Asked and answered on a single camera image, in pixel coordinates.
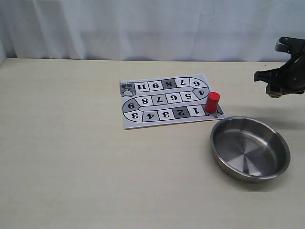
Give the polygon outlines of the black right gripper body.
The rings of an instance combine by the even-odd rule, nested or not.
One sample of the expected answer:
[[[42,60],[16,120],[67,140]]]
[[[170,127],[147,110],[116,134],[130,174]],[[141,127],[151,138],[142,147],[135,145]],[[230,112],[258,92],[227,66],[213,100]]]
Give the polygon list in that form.
[[[276,87],[292,92],[305,90],[305,54],[290,57],[278,69]]]

